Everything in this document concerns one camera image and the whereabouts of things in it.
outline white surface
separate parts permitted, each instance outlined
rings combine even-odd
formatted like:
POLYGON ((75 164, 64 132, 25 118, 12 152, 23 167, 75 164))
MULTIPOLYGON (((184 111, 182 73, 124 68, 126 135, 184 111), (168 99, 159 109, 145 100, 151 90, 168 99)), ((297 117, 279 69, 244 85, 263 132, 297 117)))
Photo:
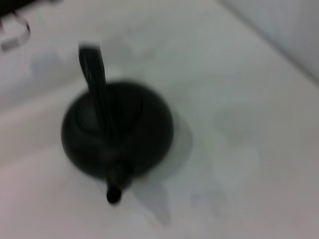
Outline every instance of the white surface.
POLYGON ((319 79, 317 0, 221 0, 319 79))

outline black teapot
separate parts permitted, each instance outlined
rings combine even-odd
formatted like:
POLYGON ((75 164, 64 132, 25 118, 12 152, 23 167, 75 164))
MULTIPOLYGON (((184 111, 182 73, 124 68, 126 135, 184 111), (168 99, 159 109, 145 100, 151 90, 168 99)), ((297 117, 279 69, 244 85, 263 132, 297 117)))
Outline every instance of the black teapot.
POLYGON ((107 200, 116 204, 134 177, 146 174, 168 152, 173 120, 162 98, 129 80, 106 83, 97 46, 79 47, 88 92, 65 115, 62 145, 83 172, 105 179, 107 200))

